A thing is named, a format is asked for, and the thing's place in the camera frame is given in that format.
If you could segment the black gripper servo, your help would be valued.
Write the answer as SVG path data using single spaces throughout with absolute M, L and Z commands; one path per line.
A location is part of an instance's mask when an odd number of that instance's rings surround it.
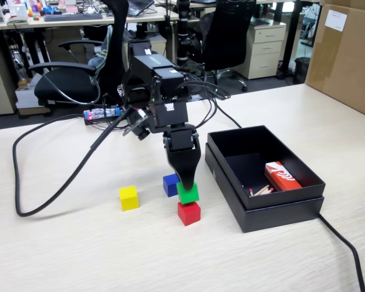
M 200 143 L 196 128 L 187 123 L 172 125 L 169 136 L 162 135 L 168 163 L 185 190 L 191 190 L 200 160 Z

